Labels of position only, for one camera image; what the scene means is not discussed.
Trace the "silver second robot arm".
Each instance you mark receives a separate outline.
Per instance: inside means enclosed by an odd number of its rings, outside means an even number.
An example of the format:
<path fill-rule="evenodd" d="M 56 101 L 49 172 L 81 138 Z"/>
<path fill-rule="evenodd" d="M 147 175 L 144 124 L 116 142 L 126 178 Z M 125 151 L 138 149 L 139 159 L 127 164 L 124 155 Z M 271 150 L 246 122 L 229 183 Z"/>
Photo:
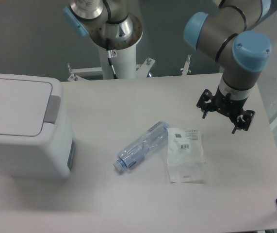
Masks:
<path fill-rule="evenodd" d="M 63 9 L 71 28 L 105 50 L 123 50 L 142 38 L 140 19 L 129 12 L 127 0 L 71 0 Z"/>

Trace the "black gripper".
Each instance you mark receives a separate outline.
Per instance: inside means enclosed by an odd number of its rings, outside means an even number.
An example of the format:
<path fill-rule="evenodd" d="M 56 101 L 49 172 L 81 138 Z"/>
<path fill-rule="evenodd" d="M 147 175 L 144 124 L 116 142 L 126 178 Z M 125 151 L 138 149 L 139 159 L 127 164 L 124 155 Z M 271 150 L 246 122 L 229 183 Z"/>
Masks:
<path fill-rule="evenodd" d="M 236 131 L 248 131 L 252 120 L 255 116 L 255 111 L 244 110 L 244 104 L 248 97 L 242 100 L 233 100 L 232 94 L 224 95 L 221 92 L 221 88 L 218 87 L 215 96 L 212 95 L 211 91 L 205 89 L 201 94 L 196 106 L 200 108 L 203 113 L 202 118 L 205 118 L 208 112 L 218 112 L 226 117 L 232 118 L 231 121 L 234 124 L 232 134 Z"/>

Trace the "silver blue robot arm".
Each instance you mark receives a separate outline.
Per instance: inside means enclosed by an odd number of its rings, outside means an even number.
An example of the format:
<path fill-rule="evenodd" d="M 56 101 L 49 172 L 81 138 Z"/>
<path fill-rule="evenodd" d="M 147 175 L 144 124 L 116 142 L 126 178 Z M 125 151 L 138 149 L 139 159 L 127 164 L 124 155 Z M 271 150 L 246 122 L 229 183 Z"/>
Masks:
<path fill-rule="evenodd" d="M 243 109 L 272 52 L 270 39 L 251 30 L 269 11 L 269 0 L 217 0 L 217 14 L 194 14 L 183 37 L 218 63 L 223 74 L 215 94 L 205 89 L 197 107 L 206 117 L 218 112 L 234 124 L 233 131 L 248 131 L 255 112 Z"/>

